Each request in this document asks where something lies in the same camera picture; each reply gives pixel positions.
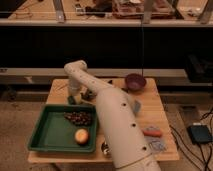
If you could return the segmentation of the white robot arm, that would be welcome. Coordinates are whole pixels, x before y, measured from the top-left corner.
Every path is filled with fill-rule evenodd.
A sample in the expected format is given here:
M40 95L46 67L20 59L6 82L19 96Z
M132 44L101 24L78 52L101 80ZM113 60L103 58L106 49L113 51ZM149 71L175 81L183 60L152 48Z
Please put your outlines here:
M67 63L68 90L76 95L80 85L96 94L96 112L116 171L161 171L135 120L137 102L120 88L86 72L83 61Z

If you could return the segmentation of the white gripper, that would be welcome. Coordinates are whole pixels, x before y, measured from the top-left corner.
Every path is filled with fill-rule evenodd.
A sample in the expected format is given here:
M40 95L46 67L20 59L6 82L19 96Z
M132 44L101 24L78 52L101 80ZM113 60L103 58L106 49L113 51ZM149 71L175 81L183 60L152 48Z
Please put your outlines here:
M76 104L80 104L82 102L81 84L75 79L68 80L68 94L72 97Z

